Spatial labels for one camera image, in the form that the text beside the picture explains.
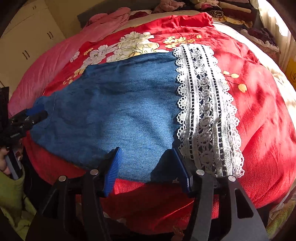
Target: blue denim piece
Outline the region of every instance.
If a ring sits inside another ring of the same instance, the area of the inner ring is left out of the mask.
[[[92,169],[117,146],[119,178],[165,182],[176,178],[171,160],[180,112],[176,57],[151,53],[89,65],[82,76],[51,96],[37,99],[49,116],[32,139],[65,160]]]

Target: hand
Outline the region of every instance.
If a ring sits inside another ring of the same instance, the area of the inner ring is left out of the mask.
[[[5,156],[8,154],[8,152],[9,152],[9,150],[7,150],[6,147],[0,148],[0,170],[5,175],[11,174],[11,172],[6,164],[6,161],[5,161]],[[18,146],[18,150],[15,155],[19,160],[22,160],[22,145],[21,144]]]

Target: white cabinet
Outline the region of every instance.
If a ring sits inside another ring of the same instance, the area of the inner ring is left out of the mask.
[[[18,25],[20,22],[24,21],[28,17],[34,15],[42,9],[48,8],[44,0],[36,0],[34,2],[24,5],[13,17],[13,19],[8,24],[2,36],[7,34],[12,28]]]
[[[32,63],[65,37],[43,0],[22,7],[10,25],[0,38],[0,82],[11,96]]]

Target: white flower print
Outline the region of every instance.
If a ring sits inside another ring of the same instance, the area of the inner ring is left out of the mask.
[[[70,62],[72,63],[75,59],[77,59],[79,54],[80,54],[80,52],[77,51],[76,54],[74,54],[74,56],[70,59]]]
[[[80,67],[80,70],[85,70],[85,68],[90,64],[98,64],[100,63],[104,58],[106,58],[106,54],[113,52],[116,50],[116,47],[108,46],[108,45],[102,45],[97,50],[93,50],[89,53],[89,57],[83,61],[82,66]]]
[[[130,34],[126,34],[124,37],[121,37],[117,49],[114,51],[114,55],[109,56],[106,62],[119,61],[145,53],[168,52],[164,49],[158,49],[158,43],[149,41],[149,39],[152,38],[154,38],[154,36],[149,32],[143,34],[131,32]]]

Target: pink blanket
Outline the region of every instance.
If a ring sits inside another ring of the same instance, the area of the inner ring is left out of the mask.
[[[97,42],[124,25],[129,18],[130,9],[119,8],[116,12],[103,15],[99,21],[52,47],[41,55],[26,71],[9,103],[9,115],[31,108],[45,87],[76,54],[80,46],[87,42]]]

